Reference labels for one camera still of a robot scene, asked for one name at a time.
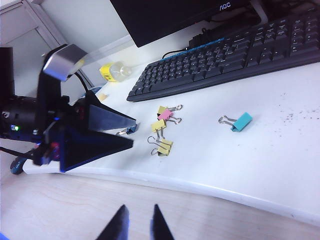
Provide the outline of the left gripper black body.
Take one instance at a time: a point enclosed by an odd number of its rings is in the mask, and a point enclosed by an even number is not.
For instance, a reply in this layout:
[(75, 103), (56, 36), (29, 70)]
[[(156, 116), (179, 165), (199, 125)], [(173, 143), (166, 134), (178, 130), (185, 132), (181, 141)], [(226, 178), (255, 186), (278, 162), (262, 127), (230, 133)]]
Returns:
[(59, 164), (60, 143), (67, 128), (88, 131), (86, 123), (86, 98), (71, 105), (68, 96), (51, 97), (39, 94), (36, 97), (32, 139), (36, 146), (32, 149), (32, 163), (37, 167)]

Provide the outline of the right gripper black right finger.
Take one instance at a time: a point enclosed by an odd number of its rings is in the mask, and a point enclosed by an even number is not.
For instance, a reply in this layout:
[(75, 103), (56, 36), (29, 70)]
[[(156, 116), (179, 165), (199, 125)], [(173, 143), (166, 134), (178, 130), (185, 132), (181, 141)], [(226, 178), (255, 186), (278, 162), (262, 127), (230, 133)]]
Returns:
[(150, 239), (174, 240), (174, 236), (158, 204), (154, 205), (152, 219), (150, 220)]

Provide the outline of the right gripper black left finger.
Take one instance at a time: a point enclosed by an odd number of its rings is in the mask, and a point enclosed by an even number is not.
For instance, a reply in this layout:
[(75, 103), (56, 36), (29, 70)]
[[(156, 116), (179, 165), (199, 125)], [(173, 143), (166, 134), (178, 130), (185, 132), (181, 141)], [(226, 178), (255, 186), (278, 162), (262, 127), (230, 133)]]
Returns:
[(129, 210), (123, 204), (99, 234), (96, 240), (127, 240), (129, 235)]

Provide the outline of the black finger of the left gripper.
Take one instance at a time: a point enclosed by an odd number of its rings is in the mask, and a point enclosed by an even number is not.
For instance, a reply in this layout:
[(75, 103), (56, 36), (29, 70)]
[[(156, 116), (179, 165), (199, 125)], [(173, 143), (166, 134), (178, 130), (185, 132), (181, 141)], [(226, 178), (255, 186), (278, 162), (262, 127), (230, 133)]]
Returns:
[(137, 125), (136, 119), (102, 104), (91, 90), (85, 94), (85, 104), (87, 126), (91, 131), (102, 132)]
[(97, 159), (128, 150), (133, 144), (134, 141), (129, 138), (68, 127), (61, 137), (59, 169), (65, 173)]

